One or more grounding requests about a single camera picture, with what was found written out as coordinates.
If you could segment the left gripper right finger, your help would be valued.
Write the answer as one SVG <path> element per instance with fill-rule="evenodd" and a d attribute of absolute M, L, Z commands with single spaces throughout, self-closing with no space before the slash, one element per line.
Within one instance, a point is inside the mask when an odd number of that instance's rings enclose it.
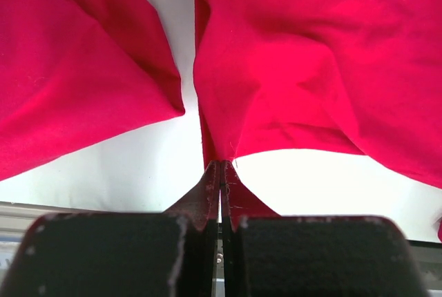
<path fill-rule="evenodd" d="M 426 296 L 408 242 L 384 217 L 280 216 L 220 173 L 227 296 Z"/>

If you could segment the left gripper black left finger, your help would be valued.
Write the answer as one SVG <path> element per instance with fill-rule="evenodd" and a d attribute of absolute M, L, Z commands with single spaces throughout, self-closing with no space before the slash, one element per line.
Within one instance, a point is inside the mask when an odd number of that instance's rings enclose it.
<path fill-rule="evenodd" d="M 163 213 L 50 213 L 27 230 L 2 296 L 211 296 L 220 163 Z"/>

